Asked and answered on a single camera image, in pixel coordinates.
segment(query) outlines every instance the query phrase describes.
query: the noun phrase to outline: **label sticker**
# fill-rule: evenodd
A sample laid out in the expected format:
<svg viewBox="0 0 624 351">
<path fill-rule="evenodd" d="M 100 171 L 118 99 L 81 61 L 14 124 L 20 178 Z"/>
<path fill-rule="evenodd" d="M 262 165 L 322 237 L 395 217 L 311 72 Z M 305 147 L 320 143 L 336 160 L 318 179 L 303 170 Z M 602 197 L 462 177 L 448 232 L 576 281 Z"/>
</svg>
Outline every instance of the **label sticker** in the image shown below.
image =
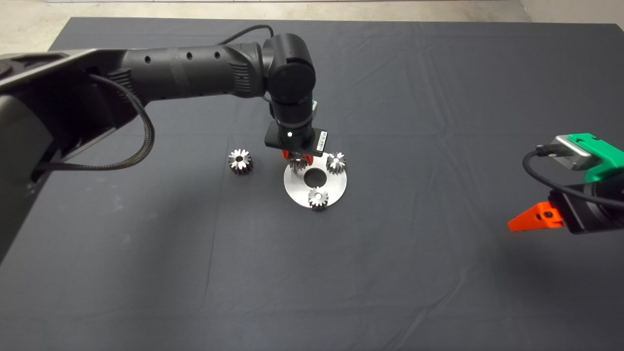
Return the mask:
<svg viewBox="0 0 624 351">
<path fill-rule="evenodd" d="M 321 136 L 318 138 L 318 144 L 316 145 L 316 150 L 323 152 L 325 149 L 325 140 L 327 139 L 327 132 L 321 132 Z"/>
</svg>

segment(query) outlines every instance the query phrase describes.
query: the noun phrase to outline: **metal disc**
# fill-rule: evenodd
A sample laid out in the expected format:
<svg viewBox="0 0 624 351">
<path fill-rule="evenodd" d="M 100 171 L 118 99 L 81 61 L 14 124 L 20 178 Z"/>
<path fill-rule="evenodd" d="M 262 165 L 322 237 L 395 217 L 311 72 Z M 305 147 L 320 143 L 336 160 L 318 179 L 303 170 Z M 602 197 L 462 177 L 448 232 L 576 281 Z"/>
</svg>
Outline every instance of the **metal disc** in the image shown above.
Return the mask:
<svg viewBox="0 0 624 351">
<path fill-rule="evenodd" d="M 306 172 L 311 169 L 319 169 L 325 173 L 327 177 L 325 184 L 320 187 L 327 192 L 327 206 L 331 206 L 336 201 L 340 200 L 344 194 L 344 191 L 347 189 L 347 172 L 344 170 L 340 174 L 329 173 L 327 171 L 328 155 L 329 154 L 325 153 L 322 157 L 315 157 L 310 166 L 305 167 L 302 171 L 297 173 L 293 172 L 290 166 L 286 166 L 286 170 L 284 171 L 284 188 L 291 199 L 297 204 L 309 209 L 312 208 L 310 203 L 308 203 L 308 195 L 312 188 L 309 187 L 304 180 Z"/>
</svg>

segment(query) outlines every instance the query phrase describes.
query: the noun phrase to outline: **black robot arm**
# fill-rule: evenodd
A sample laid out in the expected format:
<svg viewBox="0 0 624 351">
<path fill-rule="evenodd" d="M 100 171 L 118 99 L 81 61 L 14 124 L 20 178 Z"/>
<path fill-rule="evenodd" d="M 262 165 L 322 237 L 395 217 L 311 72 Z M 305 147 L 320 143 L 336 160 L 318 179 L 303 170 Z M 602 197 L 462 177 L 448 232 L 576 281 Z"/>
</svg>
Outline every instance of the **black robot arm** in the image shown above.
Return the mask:
<svg viewBox="0 0 624 351">
<path fill-rule="evenodd" d="M 219 94 L 260 97 L 268 92 L 274 120 L 265 144 L 321 156 L 327 132 L 312 128 L 315 84 L 308 48 L 294 34 L 276 35 L 262 47 L 252 43 L 0 56 L 0 261 L 46 181 L 49 172 L 36 170 L 120 168 L 80 168 L 65 162 L 137 112 L 148 122 L 143 106 L 150 101 Z M 146 124 L 143 155 L 151 149 L 145 144 L 154 140 L 148 137 L 150 127 Z M 134 163 L 117 165 L 137 163 L 139 152 Z M 55 167 L 59 163 L 64 167 Z"/>
<path fill-rule="evenodd" d="M 275 121 L 269 147 L 321 156 L 326 132 L 312 128 L 316 74 L 302 38 L 286 33 L 257 43 L 125 52 L 118 72 L 130 72 L 131 88 L 145 103 L 163 99 L 231 94 L 270 95 Z"/>
</svg>

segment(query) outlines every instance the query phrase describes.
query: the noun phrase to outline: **gear hole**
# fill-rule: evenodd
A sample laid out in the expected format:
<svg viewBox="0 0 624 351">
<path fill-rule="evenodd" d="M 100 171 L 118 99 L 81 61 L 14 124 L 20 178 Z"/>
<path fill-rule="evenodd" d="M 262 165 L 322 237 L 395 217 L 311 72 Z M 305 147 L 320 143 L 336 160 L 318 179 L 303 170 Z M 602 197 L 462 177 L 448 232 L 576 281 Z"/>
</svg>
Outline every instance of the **gear hole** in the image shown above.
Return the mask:
<svg viewBox="0 0 624 351">
<path fill-rule="evenodd" d="M 310 168 L 303 175 L 303 181 L 311 188 L 322 187 L 327 182 L 327 176 L 319 168 Z"/>
</svg>

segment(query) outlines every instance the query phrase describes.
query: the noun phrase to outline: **metal gear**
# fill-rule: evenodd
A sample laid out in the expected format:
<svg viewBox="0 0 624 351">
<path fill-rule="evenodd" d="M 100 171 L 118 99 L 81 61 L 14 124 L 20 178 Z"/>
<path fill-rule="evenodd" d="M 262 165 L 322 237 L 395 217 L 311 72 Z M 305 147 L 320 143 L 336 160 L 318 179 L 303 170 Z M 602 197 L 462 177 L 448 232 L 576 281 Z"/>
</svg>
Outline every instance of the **metal gear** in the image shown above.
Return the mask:
<svg viewBox="0 0 624 351">
<path fill-rule="evenodd" d="M 288 155 L 288 165 L 293 172 L 297 173 L 308 166 L 308 160 L 303 157 L 303 154 L 291 152 Z"/>
<path fill-rule="evenodd" d="M 228 156 L 228 164 L 230 169 L 239 176 L 249 173 L 253 168 L 253 160 L 249 151 L 245 149 L 236 149 Z"/>
<path fill-rule="evenodd" d="M 344 159 L 344 154 L 342 152 L 339 152 L 337 154 L 329 154 L 327 156 L 327 170 L 329 171 L 329 173 L 342 173 L 346 165 L 347 163 Z"/>
<path fill-rule="evenodd" d="M 313 210 L 322 210 L 327 206 L 327 192 L 319 187 L 312 188 L 308 194 L 308 202 Z"/>
</svg>

